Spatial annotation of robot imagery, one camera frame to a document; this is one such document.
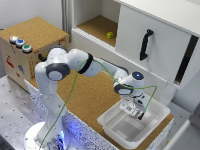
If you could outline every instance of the cabinet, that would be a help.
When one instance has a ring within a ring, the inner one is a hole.
[[[187,1],[172,0],[73,2],[74,48],[83,49],[97,57],[101,55],[118,65],[122,65],[121,60],[124,59],[124,67],[129,66],[129,71],[142,70],[148,74],[145,79],[149,84],[163,85],[161,88],[169,83],[180,89],[200,70],[200,29],[197,28],[200,22],[195,20],[197,12],[200,14],[198,6]],[[95,25],[99,16],[110,22],[99,19],[99,26]],[[106,28],[112,28],[112,23],[117,26],[114,44],[106,39],[106,32],[111,30]],[[140,61],[142,42],[148,29],[154,34],[148,38],[148,57]]]

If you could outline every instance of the brown box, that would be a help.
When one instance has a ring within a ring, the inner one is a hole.
[[[33,51],[26,54],[10,44],[12,35],[25,40]],[[7,75],[28,90],[24,79],[28,81],[34,78],[34,68],[41,62],[38,54],[46,57],[52,46],[58,44],[69,49],[69,35],[39,17],[0,31],[0,51]]]

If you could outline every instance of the green wire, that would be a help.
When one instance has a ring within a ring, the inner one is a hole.
[[[81,69],[82,65],[83,65],[87,60],[88,60],[88,59],[84,60],[84,61],[80,64],[79,69],[78,69],[78,71],[76,72],[75,79],[74,79],[74,83],[73,83],[73,85],[72,85],[72,89],[71,89],[71,91],[70,91],[70,94],[69,94],[67,100],[65,101],[65,104],[63,105],[63,107],[62,107],[62,109],[61,109],[61,111],[60,111],[58,117],[56,118],[56,121],[53,123],[53,125],[51,126],[51,128],[49,129],[49,131],[46,133],[44,139],[42,140],[42,143],[41,143],[41,145],[40,145],[40,148],[42,147],[42,145],[43,145],[43,143],[44,143],[46,137],[47,137],[48,134],[49,134],[49,132],[52,130],[52,128],[53,128],[54,125],[57,123],[58,119],[60,118],[60,115],[61,115],[63,109],[65,108],[67,102],[69,101],[69,99],[70,99],[70,97],[71,97],[71,95],[72,95],[72,92],[73,92],[73,90],[74,90],[74,86],[75,86],[75,84],[76,84],[76,79],[77,79],[77,76],[78,76],[78,72],[79,72],[79,70]],[[119,82],[113,77],[113,75],[108,71],[108,69],[107,69],[103,64],[101,64],[101,63],[100,63],[99,61],[97,61],[97,60],[94,60],[94,61],[96,61],[99,65],[101,65],[101,66],[106,70],[106,72],[108,72],[108,74],[114,79],[114,81],[117,82],[118,84],[120,84],[120,85],[123,86],[123,87],[126,87],[126,88],[128,88],[128,89],[146,89],[146,88],[151,88],[151,87],[154,87],[154,88],[155,88],[154,91],[153,91],[153,94],[151,95],[151,98],[149,99],[149,102],[148,102],[148,104],[147,104],[147,106],[146,106],[146,108],[145,108],[145,110],[144,110],[144,113],[145,113],[146,110],[147,110],[147,107],[149,106],[149,103],[151,102],[151,99],[153,98],[153,96],[154,96],[154,94],[155,94],[155,92],[156,92],[157,86],[154,86],[154,85],[153,85],[153,86],[147,86],[147,87],[142,87],[142,88],[132,88],[132,87],[125,86],[125,85],[119,83]]]

